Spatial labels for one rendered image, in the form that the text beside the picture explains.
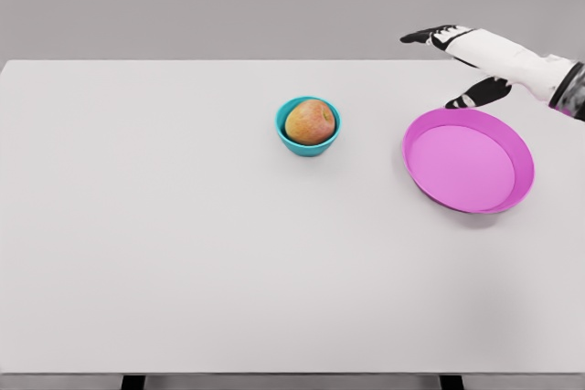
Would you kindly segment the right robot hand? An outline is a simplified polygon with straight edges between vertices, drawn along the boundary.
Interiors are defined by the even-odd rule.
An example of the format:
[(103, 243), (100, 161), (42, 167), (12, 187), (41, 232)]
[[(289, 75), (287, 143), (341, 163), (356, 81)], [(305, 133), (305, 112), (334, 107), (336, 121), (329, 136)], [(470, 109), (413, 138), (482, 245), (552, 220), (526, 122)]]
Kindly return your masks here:
[(518, 72), (518, 56), (525, 49), (506, 38), (481, 28), (440, 25), (423, 28), (401, 37), (403, 44), (420, 43), (435, 47), (449, 57), (487, 75), (460, 96), (448, 101), (450, 110), (478, 108), (506, 97)]

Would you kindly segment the pink plate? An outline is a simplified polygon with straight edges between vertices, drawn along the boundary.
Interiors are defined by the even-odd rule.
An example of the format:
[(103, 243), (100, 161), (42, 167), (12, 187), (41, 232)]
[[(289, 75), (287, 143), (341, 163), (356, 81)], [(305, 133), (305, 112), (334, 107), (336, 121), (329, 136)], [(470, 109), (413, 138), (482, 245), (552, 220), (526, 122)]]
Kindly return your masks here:
[(476, 110), (421, 114), (405, 131), (401, 153), (417, 187), (436, 203), (468, 214), (517, 206), (536, 177), (523, 138), (500, 119)]

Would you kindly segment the blue bowl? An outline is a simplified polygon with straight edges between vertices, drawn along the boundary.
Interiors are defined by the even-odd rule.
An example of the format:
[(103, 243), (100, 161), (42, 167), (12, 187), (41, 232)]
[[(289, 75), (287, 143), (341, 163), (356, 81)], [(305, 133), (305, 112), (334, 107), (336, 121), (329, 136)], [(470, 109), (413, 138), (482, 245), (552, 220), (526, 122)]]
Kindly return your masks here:
[[(327, 141), (320, 143), (320, 144), (317, 144), (317, 145), (308, 146), (308, 145), (302, 145), (302, 144), (299, 144), (297, 142), (292, 141), (285, 133), (284, 123), (285, 123), (285, 120), (286, 120), (287, 116), (289, 115), (289, 113), (299, 103), (303, 102), (304, 100), (311, 100), (311, 99), (322, 100), (323, 102), (325, 102), (329, 106), (329, 108), (331, 109), (332, 113), (335, 116), (335, 132), (334, 132), (333, 136), (331, 138), (329, 138)], [(331, 103), (327, 102), (326, 100), (316, 98), (316, 97), (299, 97), (299, 98), (295, 98), (292, 100), (288, 100), (277, 110), (276, 115), (275, 115), (275, 128), (276, 128), (276, 132), (279, 135), (282, 143), (292, 153), (295, 153), (295, 154), (302, 156), (302, 157), (315, 157), (317, 155), (320, 155), (324, 151), (326, 151), (333, 144), (333, 142), (335, 141), (335, 139), (340, 131), (340, 128), (341, 128), (341, 118), (340, 118), (340, 115), (339, 115), (337, 109)]]

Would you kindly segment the red yellow apple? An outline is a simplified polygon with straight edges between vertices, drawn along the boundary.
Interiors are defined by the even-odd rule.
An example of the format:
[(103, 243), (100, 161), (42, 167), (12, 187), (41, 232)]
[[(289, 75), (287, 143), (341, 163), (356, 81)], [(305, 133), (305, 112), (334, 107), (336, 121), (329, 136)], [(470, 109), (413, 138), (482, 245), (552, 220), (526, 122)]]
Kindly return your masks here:
[(304, 100), (289, 113), (284, 130), (294, 142), (308, 146), (317, 145), (333, 136), (335, 116), (322, 100)]

